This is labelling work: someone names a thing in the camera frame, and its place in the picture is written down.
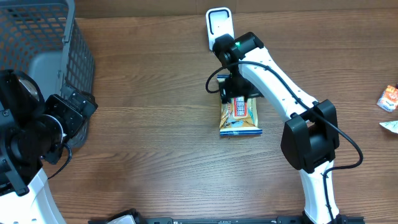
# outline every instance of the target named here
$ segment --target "wire basket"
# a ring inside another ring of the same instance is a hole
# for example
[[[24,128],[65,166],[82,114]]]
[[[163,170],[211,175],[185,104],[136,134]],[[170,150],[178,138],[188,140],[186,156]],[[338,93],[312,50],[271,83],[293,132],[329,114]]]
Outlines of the wire basket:
[[[92,93],[94,58],[75,21],[73,0],[0,0],[0,70],[21,70],[45,100],[67,83]],[[86,124],[69,141],[81,147]]]

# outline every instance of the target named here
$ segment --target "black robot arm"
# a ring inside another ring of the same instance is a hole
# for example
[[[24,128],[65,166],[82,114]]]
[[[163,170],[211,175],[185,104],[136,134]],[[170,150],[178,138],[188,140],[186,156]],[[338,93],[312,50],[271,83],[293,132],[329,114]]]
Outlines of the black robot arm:
[[[56,164],[64,144],[89,120],[95,98],[70,85],[64,97],[44,102],[39,87],[23,72],[0,71],[0,196],[29,193],[27,185],[42,167]]]

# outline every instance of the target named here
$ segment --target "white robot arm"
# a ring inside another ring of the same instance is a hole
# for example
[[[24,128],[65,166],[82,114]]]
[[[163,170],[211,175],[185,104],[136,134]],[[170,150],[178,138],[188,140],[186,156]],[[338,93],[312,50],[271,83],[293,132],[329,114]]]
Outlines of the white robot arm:
[[[325,124],[318,123],[319,127],[314,125],[314,127],[308,128],[305,122],[310,119],[314,121],[314,117],[311,117],[307,110],[312,110],[316,106],[317,108],[314,110],[321,111],[320,114],[324,113],[324,117],[331,119],[336,126],[334,106],[329,101],[319,104],[314,97],[301,90],[277,66],[264,44],[254,34],[247,33],[234,40],[230,34],[231,31],[233,33],[233,25],[229,9],[209,10],[206,14],[206,21],[208,32],[209,30],[213,31],[213,33],[209,33],[210,49],[213,50],[224,68],[228,68],[231,72],[229,81],[226,81],[225,86],[220,87],[221,99],[225,102],[232,97],[251,98],[261,94],[270,101],[282,121],[286,122],[281,147],[290,164],[300,172],[305,194],[304,215],[312,223],[330,223],[332,220],[329,211],[331,211],[333,219],[336,219],[339,210],[334,199],[331,172],[327,173],[326,178],[330,210],[327,207],[323,175],[325,171],[333,167],[334,150],[339,145],[338,136],[337,132],[325,129]],[[297,102],[286,85],[305,106]],[[295,119],[301,122],[301,126],[296,126]]]
[[[43,168],[28,185],[29,193],[0,197],[0,223],[66,224],[51,195]]]
[[[273,61],[269,55],[268,50],[263,48],[255,48],[254,50],[245,54],[242,61],[258,62],[270,66],[281,78],[288,84],[288,86],[295,92],[295,94],[309,107],[312,108],[313,102],[317,100],[301,90]],[[277,77],[270,71],[265,70],[255,65],[241,64],[239,71],[242,77],[249,80],[263,95],[270,101],[273,107],[278,112],[283,122],[291,119],[292,114],[302,114],[306,111],[303,106],[298,104],[292,95],[286,90],[285,86],[277,79]],[[302,180],[304,194],[305,194],[305,214],[314,223],[329,223],[330,215],[326,206],[325,193],[323,191],[323,176],[322,174],[329,168],[333,167],[333,161],[326,161],[315,168],[315,171],[309,174],[305,170],[300,170],[300,177]],[[331,181],[331,172],[328,173],[327,178],[328,195],[330,200],[331,211],[336,218],[339,210],[336,206],[333,195],[333,184]]]

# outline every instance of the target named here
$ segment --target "wire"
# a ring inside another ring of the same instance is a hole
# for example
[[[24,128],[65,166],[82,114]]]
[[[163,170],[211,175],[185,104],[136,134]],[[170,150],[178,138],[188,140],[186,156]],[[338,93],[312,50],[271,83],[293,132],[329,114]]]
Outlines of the wire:
[[[359,146],[354,142],[354,140],[352,140],[346,133],[344,133],[342,130],[340,130],[339,128],[337,128],[335,125],[333,125],[332,123],[330,123],[328,120],[326,120],[324,117],[322,117],[321,115],[319,115],[317,112],[315,112],[314,110],[312,110],[311,108],[309,108],[294,92],[293,90],[289,87],[289,85],[285,82],[285,80],[277,73],[275,72],[273,69],[270,68],[270,66],[268,65],[264,65],[262,63],[258,63],[258,62],[248,62],[248,61],[240,61],[240,62],[235,62],[235,63],[231,63],[227,66],[223,66],[219,69],[217,69],[216,71],[214,71],[209,78],[206,81],[206,91],[208,93],[217,93],[219,90],[217,91],[211,91],[208,89],[208,85],[210,80],[221,70],[226,69],[226,68],[231,68],[233,66],[237,66],[240,64],[249,64],[249,65],[256,65],[259,67],[262,67],[264,70],[268,70],[270,71],[273,75],[275,75],[275,77],[281,82],[281,84],[283,84],[283,86],[285,86],[286,90],[292,95],[292,97],[302,106],[304,107],[307,111],[310,111],[316,118],[318,118],[320,121],[324,122],[325,124],[327,124],[328,126],[330,126],[331,128],[333,128],[335,131],[337,131],[341,136],[343,136],[350,144],[352,144],[354,146],[354,148],[356,149],[356,151],[358,152],[359,155],[359,160],[352,165],[347,165],[347,166],[338,166],[338,167],[332,167],[327,169],[323,174],[323,188],[325,191],[325,198],[326,198],[326,206],[328,207],[328,211],[330,214],[330,218],[331,221],[333,223],[336,223],[336,220],[333,217],[333,214],[331,212],[331,206],[330,206],[330,201],[329,201],[329,195],[328,195],[328,186],[326,184],[326,178],[328,178],[328,173],[333,171],[333,170],[341,170],[341,169],[352,169],[355,168],[359,165],[362,164],[363,161],[363,153],[361,151],[361,148],[359,148]]]
[[[64,163],[63,166],[61,166],[61,168],[56,171],[51,177],[48,178],[48,180],[50,180],[51,178],[55,177],[59,172],[61,172],[63,170],[63,168],[65,168],[68,163],[72,160],[72,149],[70,148],[70,146],[67,143],[63,143],[63,146],[68,150],[68,159],[67,161]]]

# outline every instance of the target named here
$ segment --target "white bracket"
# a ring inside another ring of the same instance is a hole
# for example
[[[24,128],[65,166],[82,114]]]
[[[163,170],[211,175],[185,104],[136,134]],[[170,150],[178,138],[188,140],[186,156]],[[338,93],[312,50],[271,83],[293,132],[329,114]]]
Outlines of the white bracket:
[[[232,13],[227,7],[209,9],[206,12],[207,34],[209,37],[209,48],[213,51],[213,45],[217,37],[229,34],[234,37],[234,27],[232,24]]]
[[[28,185],[29,193],[15,192],[0,197],[0,223],[66,224],[58,210],[43,168]]]
[[[334,161],[326,161],[323,164],[315,168],[312,174],[300,170],[301,182],[303,183],[304,195],[305,195],[305,207],[304,212],[309,219],[316,224],[327,224],[330,223],[330,214],[328,207],[326,206],[325,190],[323,188],[323,174],[329,168],[333,167]],[[328,186],[329,204],[333,218],[339,214],[339,210],[336,206],[335,195],[333,193],[333,184],[331,181],[331,172],[328,173],[326,179]]]

